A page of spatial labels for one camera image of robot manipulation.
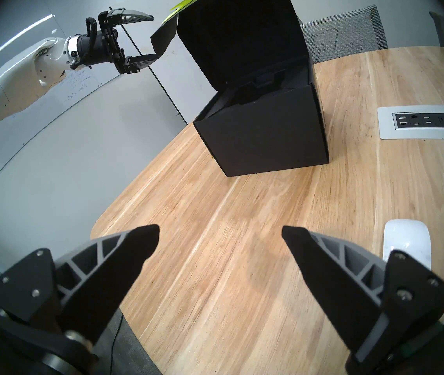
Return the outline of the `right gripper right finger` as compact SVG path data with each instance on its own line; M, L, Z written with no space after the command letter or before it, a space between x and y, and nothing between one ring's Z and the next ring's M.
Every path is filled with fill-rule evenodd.
M388 261L339 238L283 226L303 280L349 350L347 374L431 374L444 337L444 280L407 252Z

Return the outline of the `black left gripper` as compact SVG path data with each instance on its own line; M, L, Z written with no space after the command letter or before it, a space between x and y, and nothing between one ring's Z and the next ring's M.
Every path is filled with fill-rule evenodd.
M157 61L161 55L145 54L140 56L124 55L124 50L117 42L115 26L132 24L144 21L154 21L150 14L126 8L113 9L110 12L101 12L98 22L101 30L97 29L97 20L92 17L85 19L85 35L76 39L75 68L92 66L99 63L113 63L118 73L138 73Z

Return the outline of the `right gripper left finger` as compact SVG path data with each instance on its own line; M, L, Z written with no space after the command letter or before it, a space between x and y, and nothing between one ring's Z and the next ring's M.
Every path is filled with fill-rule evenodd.
M93 374L93 350L156 251L159 225L38 248L0 274L0 374Z

